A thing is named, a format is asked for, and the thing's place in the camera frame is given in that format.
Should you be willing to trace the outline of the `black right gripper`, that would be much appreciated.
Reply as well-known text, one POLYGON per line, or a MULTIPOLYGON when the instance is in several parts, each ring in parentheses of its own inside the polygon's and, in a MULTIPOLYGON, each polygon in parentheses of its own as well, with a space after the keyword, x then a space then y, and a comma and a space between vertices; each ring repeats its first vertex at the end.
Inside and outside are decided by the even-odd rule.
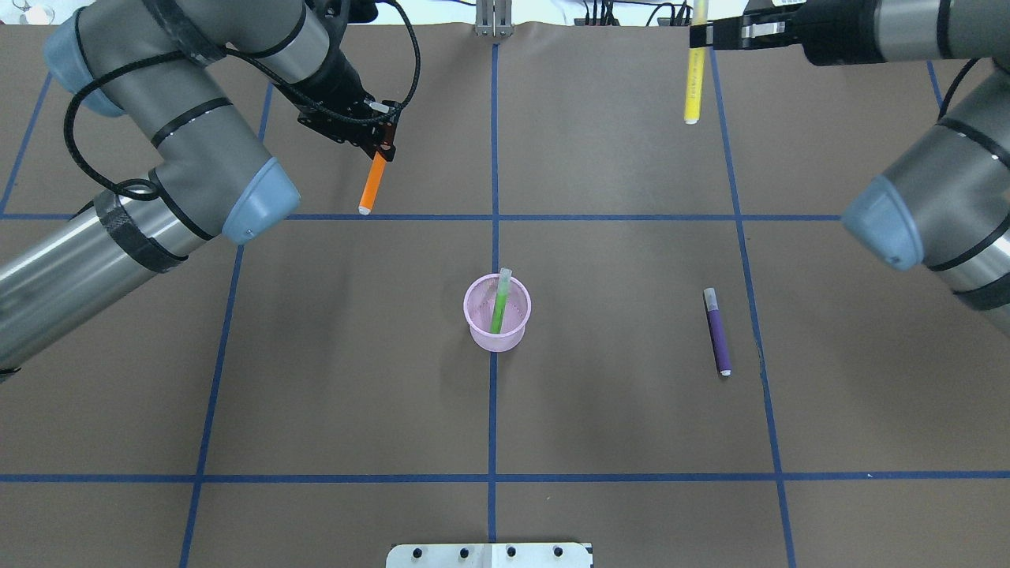
POLYGON ((689 48, 764 50, 800 43, 817 67, 885 62, 877 40, 877 1, 751 0, 743 17, 786 22, 708 22, 691 26, 689 48))

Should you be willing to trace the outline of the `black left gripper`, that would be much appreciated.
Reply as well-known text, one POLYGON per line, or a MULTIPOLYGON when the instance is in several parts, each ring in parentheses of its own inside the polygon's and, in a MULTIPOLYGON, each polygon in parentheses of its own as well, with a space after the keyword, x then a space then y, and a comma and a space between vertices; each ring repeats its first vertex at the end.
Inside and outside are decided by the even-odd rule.
POLYGON ((299 102, 298 122, 326 139, 348 143, 365 151, 370 159, 386 158, 396 151, 395 136, 400 107, 394 100, 378 101, 361 83, 354 65, 341 51, 332 51, 318 70, 297 83, 297 90, 332 113, 354 119, 354 123, 333 118, 299 102))

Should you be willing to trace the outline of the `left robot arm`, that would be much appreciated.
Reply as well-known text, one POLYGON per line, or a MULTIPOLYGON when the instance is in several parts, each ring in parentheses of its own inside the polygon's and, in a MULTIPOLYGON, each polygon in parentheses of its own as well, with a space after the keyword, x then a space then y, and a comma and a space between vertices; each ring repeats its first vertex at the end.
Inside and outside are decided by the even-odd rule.
POLYGON ((343 53, 376 1, 95 1, 43 48, 71 95, 69 157, 98 193, 2 267, 2 378, 205 242, 262 236, 298 208, 284 166, 210 74, 250 65, 325 139, 394 158, 404 102, 343 53))

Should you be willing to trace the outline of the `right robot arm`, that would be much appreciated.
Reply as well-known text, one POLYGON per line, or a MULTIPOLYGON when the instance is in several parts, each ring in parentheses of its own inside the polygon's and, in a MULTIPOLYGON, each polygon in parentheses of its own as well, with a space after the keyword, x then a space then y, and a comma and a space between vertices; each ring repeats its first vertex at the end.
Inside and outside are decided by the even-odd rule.
POLYGON ((982 60, 992 73, 870 181, 841 222, 881 262, 921 265, 1008 332, 1009 7, 1006 1, 801 1, 692 22, 691 48, 798 44, 818 67, 982 60))

